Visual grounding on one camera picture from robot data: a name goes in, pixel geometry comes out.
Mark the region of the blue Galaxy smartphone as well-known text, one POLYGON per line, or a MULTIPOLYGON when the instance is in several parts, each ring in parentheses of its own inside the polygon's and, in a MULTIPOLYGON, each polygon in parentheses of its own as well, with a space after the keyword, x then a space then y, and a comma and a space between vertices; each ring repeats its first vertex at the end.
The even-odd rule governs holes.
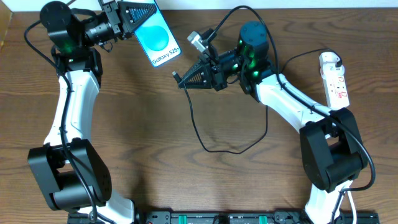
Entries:
POLYGON ((156 12, 134 32, 153 67, 159 67, 182 52, 155 0, 139 3, 155 4, 156 12))

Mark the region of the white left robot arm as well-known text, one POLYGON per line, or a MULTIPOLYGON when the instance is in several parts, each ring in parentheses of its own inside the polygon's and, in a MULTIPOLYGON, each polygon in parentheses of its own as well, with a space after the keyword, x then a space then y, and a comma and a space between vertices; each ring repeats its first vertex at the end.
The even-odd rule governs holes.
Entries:
POLYGON ((52 1, 40 11, 39 23, 53 42, 47 61, 56 71, 60 94, 50 132, 27 160, 48 207, 68 212, 70 222, 144 223, 134 202, 113 189, 91 143, 91 122, 103 74, 100 49, 130 38, 157 6, 110 1, 100 7, 97 14, 52 1))

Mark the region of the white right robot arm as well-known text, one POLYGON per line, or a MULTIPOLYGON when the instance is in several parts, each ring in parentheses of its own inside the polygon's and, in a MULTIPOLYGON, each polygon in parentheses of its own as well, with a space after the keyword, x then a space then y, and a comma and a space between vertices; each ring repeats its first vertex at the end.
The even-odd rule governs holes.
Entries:
POLYGON ((236 75, 245 94, 272 108, 300 136, 302 164, 312 188, 304 208, 310 223, 335 223, 344 196, 350 196, 353 181, 373 162, 349 110, 342 58, 331 49, 321 49, 320 75, 326 104, 312 100, 294 87, 282 73, 277 58, 268 50, 275 43, 263 22, 247 22, 239 31, 237 46, 219 54, 212 45, 216 31, 192 32, 189 42, 201 55, 182 77, 178 87, 213 89, 228 86, 236 75))

